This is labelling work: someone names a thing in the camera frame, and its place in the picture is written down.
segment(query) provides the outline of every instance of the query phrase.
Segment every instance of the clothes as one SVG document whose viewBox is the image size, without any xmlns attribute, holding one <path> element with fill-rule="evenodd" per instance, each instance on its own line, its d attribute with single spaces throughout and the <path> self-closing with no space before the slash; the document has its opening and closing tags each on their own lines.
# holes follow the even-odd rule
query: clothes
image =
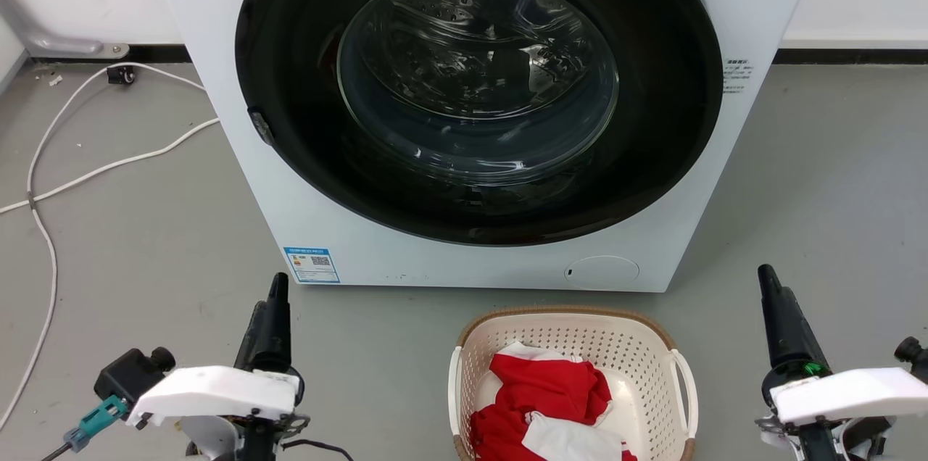
<svg viewBox="0 0 928 461">
<path fill-rule="evenodd" d="M 579 357 L 516 342 L 494 355 L 490 371 L 503 386 L 494 404 L 471 415 L 471 444 L 483 461 L 542 459 L 521 444 L 530 412 L 596 425 L 612 405 L 605 376 Z"/>
<path fill-rule="evenodd" d="M 531 425 L 521 444 L 544 461 L 637 461 L 622 436 L 566 419 L 530 414 Z"/>
</svg>

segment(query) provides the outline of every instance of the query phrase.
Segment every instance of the red garment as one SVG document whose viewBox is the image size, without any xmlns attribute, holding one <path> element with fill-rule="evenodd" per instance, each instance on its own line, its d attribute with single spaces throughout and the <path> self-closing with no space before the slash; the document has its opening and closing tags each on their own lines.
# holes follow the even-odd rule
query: red garment
<svg viewBox="0 0 928 461">
<path fill-rule="evenodd" d="M 521 444 L 528 412 L 593 425 L 613 398 L 606 378 L 590 362 L 497 354 L 490 371 L 503 387 L 494 404 L 471 415 L 471 444 L 483 461 L 543 461 Z"/>
</svg>

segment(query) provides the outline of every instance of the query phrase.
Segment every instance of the laundry basket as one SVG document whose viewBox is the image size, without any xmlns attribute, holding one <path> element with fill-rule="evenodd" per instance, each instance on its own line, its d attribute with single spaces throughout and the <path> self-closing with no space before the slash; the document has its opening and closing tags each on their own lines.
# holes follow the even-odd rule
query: laundry basket
<svg viewBox="0 0 928 461">
<path fill-rule="evenodd" d="M 600 369 L 613 395 L 613 410 L 600 428 L 620 434 L 639 461 L 692 459 L 696 385 L 666 331 L 631 310 L 539 306 L 490 312 L 457 340 L 448 370 L 448 417 L 463 461 L 474 459 L 471 414 L 491 404 L 501 387 L 489 372 L 490 360 L 514 341 L 579 355 Z"/>
</svg>

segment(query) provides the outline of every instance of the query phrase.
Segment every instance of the basket handle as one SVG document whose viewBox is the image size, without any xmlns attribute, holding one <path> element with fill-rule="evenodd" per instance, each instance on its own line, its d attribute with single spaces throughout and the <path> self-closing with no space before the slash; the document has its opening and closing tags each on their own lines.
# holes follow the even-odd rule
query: basket handle
<svg viewBox="0 0 928 461">
<path fill-rule="evenodd" d="M 672 372 L 674 384 L 676 385 L 676 406 L 680 411 L 680 423 L 684 424 L 687 437 L 693 439 L 696 437 L 696 428 L 699 428 L 699 398 L 696 396 L 696 381 L 693 379 L 693 372 L 689 369 L 689 363 L 687 363 L 686 358 L 683 358 L 683 354 L 680 354 L 677 349 L 672 349 L 670 355 L 676 363 L 676 368 L 672 369 Z M 687 389 L 686 408 L 683 406 L 683 394 L 680 391 L 680 379 L 677 369 L 683 373 L 683 385 Z"/>
<path fill-rule="evenodd" d="M 451 424 L 451 435 L 461 435 L 460 424 L 457 422 L 457 378 L 461 370 L 461 348 L 455 346 L 451 353 L 451 365 L 448 365 L 448 422 Z"/>
</svg>

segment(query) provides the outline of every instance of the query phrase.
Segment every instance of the round glass door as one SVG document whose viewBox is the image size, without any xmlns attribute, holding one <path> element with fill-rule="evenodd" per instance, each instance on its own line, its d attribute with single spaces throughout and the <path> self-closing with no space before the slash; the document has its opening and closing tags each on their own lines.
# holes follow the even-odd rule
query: round glass door
<svg viewBox="0 0 928 461">
<path fill-rule="evenodd" d="M 484 246 L 645 209 L 721 101 L 700 0 L 245 0 L 236 61 L 259 134 L 316 190 Z"/>
</svg>

